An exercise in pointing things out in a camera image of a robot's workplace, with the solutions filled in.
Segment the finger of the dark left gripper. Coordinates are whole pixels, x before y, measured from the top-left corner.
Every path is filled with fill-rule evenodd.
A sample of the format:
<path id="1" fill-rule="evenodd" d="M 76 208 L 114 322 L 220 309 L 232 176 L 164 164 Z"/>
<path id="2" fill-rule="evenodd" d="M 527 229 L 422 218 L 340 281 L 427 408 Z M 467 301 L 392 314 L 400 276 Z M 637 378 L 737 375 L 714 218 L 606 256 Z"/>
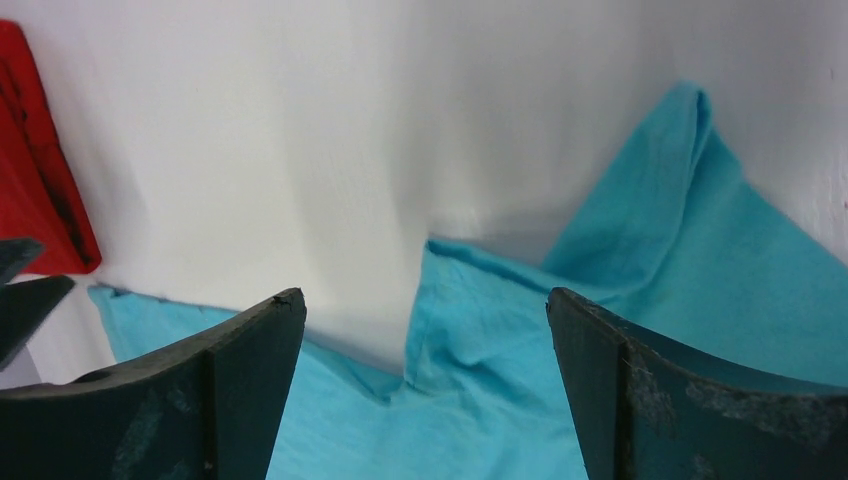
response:
<path id="1" fill-rule="evenodd" d="M 70 277 L 53 276 L 8 284 L 1 289 L 1 370 L 14 361 L 74 286 Z"/>
<path id="2" fill-rule="evenodd" d="M 43 252 L 41 243 L 31 238 L 13 238 L 1 241 L 1 279 L 6 285 L 19 275 Z"/>

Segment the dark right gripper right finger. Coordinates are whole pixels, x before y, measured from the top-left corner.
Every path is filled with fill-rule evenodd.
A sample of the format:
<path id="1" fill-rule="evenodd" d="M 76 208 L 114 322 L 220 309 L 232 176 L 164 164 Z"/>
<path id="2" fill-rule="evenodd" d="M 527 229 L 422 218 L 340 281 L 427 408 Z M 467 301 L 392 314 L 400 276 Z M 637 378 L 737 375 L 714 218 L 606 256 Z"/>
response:
<path id="1" fill-rule="evenodd" d="M 843 479 L 847 391 L 729 362 L 563 288 L 546 313 L 592 479 Z"/>

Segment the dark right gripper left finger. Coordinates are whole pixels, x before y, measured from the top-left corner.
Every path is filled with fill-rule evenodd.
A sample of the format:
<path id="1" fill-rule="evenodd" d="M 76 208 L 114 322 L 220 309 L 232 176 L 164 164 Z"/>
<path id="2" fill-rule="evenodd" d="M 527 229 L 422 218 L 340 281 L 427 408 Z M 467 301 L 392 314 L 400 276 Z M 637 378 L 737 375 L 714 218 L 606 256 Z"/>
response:
<path id="1" fill-rule="evenodd" d="M 130 361 L 1 394 L 5 479 L 262 479 L 305 330 L 298 288 Z"/>

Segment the folded red t-shirt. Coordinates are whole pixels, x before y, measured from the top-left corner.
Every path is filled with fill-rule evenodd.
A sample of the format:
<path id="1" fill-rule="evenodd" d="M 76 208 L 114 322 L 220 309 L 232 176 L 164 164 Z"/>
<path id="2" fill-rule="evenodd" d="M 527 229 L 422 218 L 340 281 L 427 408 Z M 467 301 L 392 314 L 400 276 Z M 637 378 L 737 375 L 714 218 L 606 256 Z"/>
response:
<path id="1" fill-rule="evenodd" d="M 1 22 L 1 237 L 43 252 L 26 274 L 85 275 L 102 256 L 20 26 Z"/>

